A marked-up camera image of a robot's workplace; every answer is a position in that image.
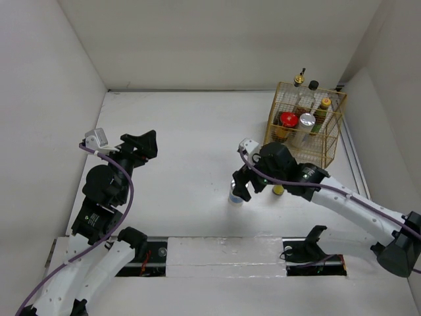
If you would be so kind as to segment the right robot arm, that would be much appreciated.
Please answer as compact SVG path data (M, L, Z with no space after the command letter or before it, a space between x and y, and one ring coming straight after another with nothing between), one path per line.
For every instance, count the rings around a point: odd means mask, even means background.
M403 278L415 272L420 257L420 214L404 215L362 197L326 170L296 162L279 142L260 145L245 138L237 151L244 164L232 175L235 197L250 201L249 184L255 193L281 185L291 195L325 207L365 230L375 239L370 250L386 271Z

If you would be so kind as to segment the small red sauce bottle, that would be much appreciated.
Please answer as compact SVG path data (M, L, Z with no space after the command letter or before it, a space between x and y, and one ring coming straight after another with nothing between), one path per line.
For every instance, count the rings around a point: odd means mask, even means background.
M332 104L332 101L329 97L325 97L321 100L321 103L317 110L313 113L313 116L315 117L315 123L312 127L312 130L310 131L310 135L314 136L317 135L326 119L326 116L328 114L328 109L330 108L330 105Z

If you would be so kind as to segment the silver lid shaker front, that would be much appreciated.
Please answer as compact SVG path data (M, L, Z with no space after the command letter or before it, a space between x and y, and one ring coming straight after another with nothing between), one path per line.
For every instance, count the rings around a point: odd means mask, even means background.
M241 207L243 205L243 200L240 197L234 195L234 189L235 181L232 180L230 184L230 193L228 195L228 201L236 207Z

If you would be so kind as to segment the small yellow label bottle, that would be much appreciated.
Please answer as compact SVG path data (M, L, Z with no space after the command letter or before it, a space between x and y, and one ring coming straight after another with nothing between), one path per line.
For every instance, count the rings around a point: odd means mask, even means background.
M282 185L275 185L272 188L272 192L277 196L281 196L284 194L284 187Z

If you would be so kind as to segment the red lid sauce jar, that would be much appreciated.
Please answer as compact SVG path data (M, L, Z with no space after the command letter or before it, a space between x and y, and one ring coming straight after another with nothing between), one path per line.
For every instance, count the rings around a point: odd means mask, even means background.
M276 116L275 123L275 140L284 142L287 140L289 133L297 126L298 117L291 112L279 112Z

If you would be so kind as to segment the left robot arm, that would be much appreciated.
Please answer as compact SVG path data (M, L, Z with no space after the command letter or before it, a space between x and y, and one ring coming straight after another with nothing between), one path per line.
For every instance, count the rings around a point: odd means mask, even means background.
M101 128L87 132L79 147L104 161L93 167L82 188L85 196L71 227L63 262L49 273L25 300L17 315L89 315L93 303L130 261L147 256L147 235L130 226L115 230L134 200L134 169L158 154L157 133L124 134L121 144L110 146Z

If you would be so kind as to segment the glass cruet gold spout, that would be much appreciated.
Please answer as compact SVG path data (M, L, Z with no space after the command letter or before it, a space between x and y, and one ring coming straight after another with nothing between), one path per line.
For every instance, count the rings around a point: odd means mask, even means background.
M278 124L281 125L281 115L284 113L292 113L294 106L299 98L300 87L305 81L306 68L297 74L292 84L282 84L282 97L280 99L280 108L277 113Z

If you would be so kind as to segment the silver lid shaker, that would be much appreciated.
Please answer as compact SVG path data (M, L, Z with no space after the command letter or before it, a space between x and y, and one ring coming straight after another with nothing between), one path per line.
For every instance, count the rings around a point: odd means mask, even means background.
M243 200L240 197L234 195L234 189L235 181L232 180L230 184L230 193L228 195L228 201L236 207L241 207L243 205Z
M290 144L293 147L300 148L304 139L309 135L315 123L315 117L310 113L303 113L299 117L299 122L295 131L295 135Z

